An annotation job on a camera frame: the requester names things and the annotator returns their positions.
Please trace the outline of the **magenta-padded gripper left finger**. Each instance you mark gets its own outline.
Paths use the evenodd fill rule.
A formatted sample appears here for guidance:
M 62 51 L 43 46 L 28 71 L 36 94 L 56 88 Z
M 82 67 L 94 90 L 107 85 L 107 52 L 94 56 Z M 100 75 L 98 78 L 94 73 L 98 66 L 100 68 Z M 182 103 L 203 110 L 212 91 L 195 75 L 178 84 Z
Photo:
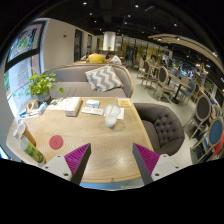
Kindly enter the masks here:
M 90 155 L 91 144 L 87 143 L 66 155 L 56 155 L 42 169 L 79 185 Z

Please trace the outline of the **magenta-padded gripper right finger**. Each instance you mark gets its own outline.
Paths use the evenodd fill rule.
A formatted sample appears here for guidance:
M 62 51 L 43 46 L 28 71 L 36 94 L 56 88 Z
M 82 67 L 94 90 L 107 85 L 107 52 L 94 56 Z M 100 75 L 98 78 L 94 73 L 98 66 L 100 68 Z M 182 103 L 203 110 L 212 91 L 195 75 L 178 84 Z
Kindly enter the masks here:
M 132 153 L 145 185 L 181 169 L 169 155 L 158 155 L 150 149 L 136 143 L 133 144 Z

